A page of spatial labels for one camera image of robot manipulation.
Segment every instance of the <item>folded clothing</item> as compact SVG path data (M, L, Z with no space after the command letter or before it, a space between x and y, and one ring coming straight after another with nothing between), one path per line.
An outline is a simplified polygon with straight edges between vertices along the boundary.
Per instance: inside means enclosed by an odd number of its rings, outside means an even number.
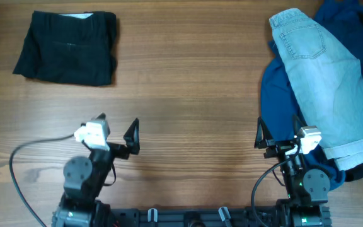
M112 82L116 16L93 12L59 15L35 11L13 74L65 84Z
M360 61L298 9L270 19L273 38L308 125L316 125L339 170L363 163L363 79Z

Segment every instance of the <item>folded black cloth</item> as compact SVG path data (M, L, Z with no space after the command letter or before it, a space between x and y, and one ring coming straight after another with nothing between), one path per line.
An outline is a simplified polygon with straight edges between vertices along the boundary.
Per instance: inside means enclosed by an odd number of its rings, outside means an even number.
M35 11L13 74L55 83L108 85L116 66L110 55L116 34L113 13Z

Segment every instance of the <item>pant leg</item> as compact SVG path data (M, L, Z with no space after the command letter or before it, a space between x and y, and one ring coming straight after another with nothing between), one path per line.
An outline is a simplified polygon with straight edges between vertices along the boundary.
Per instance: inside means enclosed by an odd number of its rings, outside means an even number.
M270 25L306 123L322 133L320 145L326 157L336 158L341 170L361 164L363 80L359 60L298 9L271 17Z

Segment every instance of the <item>dark blue fabric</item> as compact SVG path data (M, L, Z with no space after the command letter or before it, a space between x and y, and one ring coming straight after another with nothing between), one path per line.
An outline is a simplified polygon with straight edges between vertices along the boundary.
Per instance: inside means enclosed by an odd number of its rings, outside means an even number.
M363 77L363 25L359 14L363 15L363 6L358 0L336 2L326 0L317 12L314 20L332 33L356 58L360 60ZM261 111L271 135L276 141L292 139L292 115L301 115L300 109L289 84L284 64L279 56L274 41L269 46L275 59L266 68L261 88ZM330 190L341 186L345 172L339 171L333 160L327 160L320 146L305 156L308 165L319 166L329 171Z

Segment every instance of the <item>tabletop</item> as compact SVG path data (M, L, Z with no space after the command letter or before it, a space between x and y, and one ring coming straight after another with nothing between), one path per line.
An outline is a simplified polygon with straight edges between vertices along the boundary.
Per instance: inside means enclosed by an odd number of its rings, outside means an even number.
M112 131L109 141L121 142L136 117L141 138L138 156L115 160L117 182L101 191L104 203L139 209L249 206L258 177L276 162L253 148L262 74L274 58L268 19L287 8L313 16L321 3L0 0L0 226L37 225L12 184L13 148L71 134L101 112ZM34 10L115 13L113 84L97 88L13 75ZM63 192L62 168L77 155L88 151L69 140L26 148L14 161L25 197L47 224ZM286 197L269 175L256 204L272 206ZM363 179L331 191L328 205L334 226L363 226Z

